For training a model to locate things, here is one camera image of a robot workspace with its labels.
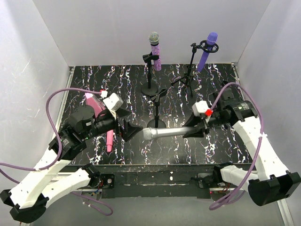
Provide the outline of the pink microphone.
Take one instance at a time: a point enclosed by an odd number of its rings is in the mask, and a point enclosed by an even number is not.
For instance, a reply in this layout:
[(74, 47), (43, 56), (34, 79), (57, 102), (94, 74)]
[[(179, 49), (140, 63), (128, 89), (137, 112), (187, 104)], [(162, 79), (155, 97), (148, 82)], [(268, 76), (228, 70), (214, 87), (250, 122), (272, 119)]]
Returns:
[(112, 151), (113, 137), (114, 137), (114, 131), (113, 130), (108, 131), (106, 135), (106, 147), (108, 153)]

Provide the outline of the silver microphone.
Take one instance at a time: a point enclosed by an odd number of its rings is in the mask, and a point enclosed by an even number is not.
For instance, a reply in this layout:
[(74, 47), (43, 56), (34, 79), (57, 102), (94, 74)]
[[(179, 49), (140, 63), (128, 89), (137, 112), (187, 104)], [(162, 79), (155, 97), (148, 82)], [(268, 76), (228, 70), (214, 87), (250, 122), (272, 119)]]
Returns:
[(194, 127), (144, 128), (141, 132), (144, 140), (154, 140), (162, 137), (182, 136), (193, 130)]

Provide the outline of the round base stand with scissor clamp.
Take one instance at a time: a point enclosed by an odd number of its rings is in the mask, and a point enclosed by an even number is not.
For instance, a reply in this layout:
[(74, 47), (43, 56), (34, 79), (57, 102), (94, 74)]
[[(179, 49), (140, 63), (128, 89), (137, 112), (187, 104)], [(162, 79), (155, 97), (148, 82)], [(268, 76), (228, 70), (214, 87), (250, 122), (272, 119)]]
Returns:
[(160, 107), (160, 99), (167, 94), (167, 89), (162, 89), (155, 94), (150, 95), (150, 99), (155, 106), (155, 115), (154, 119), (150, 120), (147, 124), (149, 128), (166, 128), (166, 124), (163, 120), (159, 118), (159, 107)]

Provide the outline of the round base stand with clip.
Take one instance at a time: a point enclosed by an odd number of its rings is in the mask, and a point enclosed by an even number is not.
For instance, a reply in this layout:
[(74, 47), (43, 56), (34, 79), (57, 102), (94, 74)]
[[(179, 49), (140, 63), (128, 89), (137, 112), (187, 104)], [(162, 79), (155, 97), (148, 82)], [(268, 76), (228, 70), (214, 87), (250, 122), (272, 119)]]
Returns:
[(147, 72), (147, 82), (144, 83), (141, 87), (141, 93), (146, 96), (152, 96), (158, 91), (158, 85), (152, 81), (152, 74), (151, 74), (151, 68), (152, 63), (151, 61), (158, 60), (158, 55), (153, 55), (152, 53), (143, 55), (143, 60), (147, 64), (148, 72)]

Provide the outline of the purple glitter microphone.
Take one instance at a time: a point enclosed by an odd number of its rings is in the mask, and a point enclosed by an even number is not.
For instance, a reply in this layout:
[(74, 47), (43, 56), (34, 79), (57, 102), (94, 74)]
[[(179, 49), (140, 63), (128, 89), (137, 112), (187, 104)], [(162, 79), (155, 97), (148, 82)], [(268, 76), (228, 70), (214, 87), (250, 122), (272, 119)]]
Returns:
[(154, 68), (156, 71), (160, 71), (161, 59), (160, 59), (159, 34), (157, 32), (151, 32), (149, 35), (149, 42), (151, 46), (152, 55), (156, 57), (156, 59), (153, 60)]

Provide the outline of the small tripod stand ring clamp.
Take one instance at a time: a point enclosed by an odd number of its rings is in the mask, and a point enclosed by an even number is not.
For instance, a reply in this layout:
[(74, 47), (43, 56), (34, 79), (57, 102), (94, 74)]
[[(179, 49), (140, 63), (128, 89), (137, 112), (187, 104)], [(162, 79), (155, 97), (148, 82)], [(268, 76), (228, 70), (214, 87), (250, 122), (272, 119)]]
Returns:
[[(228, 83), (229, 83), (228, 81), (223, 81), (223, 82), (222, 82), (222, 87), (225, 86), (225, 85), (228, 84)], [(216, 92), (213, 93), (214, 99), (217, 98), (218, 94), (219, 94), (219, 91), (216, 91)], [(223, 91), (223, 93), (222, 93), (222, 95), (221, 95), (221, 97), (220, 97), (220, 100), (230, 100), (230, 99), (234, 99), (234, 94), (233, 94), (233, 92), (232, 92), (231, 87), (227, 87), (227, 88)]]

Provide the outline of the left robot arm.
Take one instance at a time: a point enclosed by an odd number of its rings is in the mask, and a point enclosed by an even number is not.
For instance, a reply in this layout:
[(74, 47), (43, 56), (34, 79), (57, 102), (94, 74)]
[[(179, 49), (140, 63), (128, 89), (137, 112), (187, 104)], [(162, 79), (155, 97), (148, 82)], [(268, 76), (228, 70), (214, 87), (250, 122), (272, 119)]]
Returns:
[(110, 130), (115, 130), (124, 141), (133, 138), (143, 127), (124, 121), (120, 126), (109, 110), (100, 118), (95, 117), (93, 107), (81, 105), (69, 116), (62, 129), (49, 143), (40, 161), (14, 188), (3, 190), (0, 198), (11, 207), (10, 215), (16, 221), (31, 223), (40, 218), (46, 209), (63, 196), (82, 187), (98, 187), (101, 173), (91, 164), (54, 183), (51, 180), (80, 152), (86, 149), (86, 141)]

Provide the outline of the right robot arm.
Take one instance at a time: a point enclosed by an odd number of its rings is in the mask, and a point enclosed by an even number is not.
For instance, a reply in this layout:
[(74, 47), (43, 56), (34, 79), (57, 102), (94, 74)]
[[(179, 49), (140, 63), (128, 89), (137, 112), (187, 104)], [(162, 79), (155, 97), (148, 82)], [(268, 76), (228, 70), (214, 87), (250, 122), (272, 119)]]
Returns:
[(253, 161), (248, 171), (229, 162), (214, 167), (216, 183), (229, 183), (236, 188), (216, 200), (209, 209), (236, 202), (240, 199), (237, 194), (240, 189), (248, 192), (258, 206), (290, 197), (301, 183), (301, 177), (297, 172), (290, 172), (277, 156), (262, 131), (262, 120), (254, 105), (248, 100), (236, 99), (230, 88), (215, 92), (214, 97), (216, 102), (212, 107), (206, 101), (192, 106), (192, 115), (185, 123), (191, 131), (186, 132), (184, 138), (204, 137), (210, 128), (228, 124), (240, 136)]

